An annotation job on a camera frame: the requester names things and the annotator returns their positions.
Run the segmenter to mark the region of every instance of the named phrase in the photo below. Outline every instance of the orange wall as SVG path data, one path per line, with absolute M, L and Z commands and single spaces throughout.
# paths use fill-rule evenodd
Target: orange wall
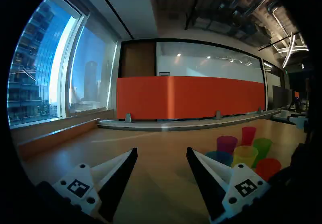
M 117 118 L 173 119 L 254 112 L 265 108 L 264 84 L 190 76 L 117 79 Z

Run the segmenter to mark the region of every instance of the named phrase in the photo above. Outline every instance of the skyscraper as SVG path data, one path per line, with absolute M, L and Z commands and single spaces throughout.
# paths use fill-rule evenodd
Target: skyscraper
M 44 0 L 27 23 L 9 73 L 7 106 L 11 125 L 55 117 L 50 114 L 50 73 L 69 18 L 55 3 Z
M 89 61 L 85 65 L 84 101 L 97 101 L 96 69 L 97 63 L 95 61 Z

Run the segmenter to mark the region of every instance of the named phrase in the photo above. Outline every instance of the blue cup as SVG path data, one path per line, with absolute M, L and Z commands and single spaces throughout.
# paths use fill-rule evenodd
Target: blue cup
M 222 152 L 222 151 L 211 151 L 205 154 L 205 156 L 218 161 L 227 166 L 231 166 L 233 163 L 233 156 L 229 153 Z

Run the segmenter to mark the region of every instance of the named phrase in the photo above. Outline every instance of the red cup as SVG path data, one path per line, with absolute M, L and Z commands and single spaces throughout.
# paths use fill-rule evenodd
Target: red cup
M 233 136 L 221 136 L 217 138 L 217 151 L 230 153 L 233 155 L 238 139 Z
M 255 173 L 263 180 L 268 181 L 270 177 L 281 170 L 281 163 L 274 158 L 265 158 L 258 161 Z
M 243 127 L 243 136 L 241 139 L 241 145 L 252 145 L 255 137 L 256 127 Z

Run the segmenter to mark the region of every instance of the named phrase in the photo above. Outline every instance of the glass partition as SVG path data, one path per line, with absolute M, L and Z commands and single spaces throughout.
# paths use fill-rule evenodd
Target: glass partition
M 157 75 L 218 77 L 263 83 L 259 58 L 226 48 L 157 42 Z

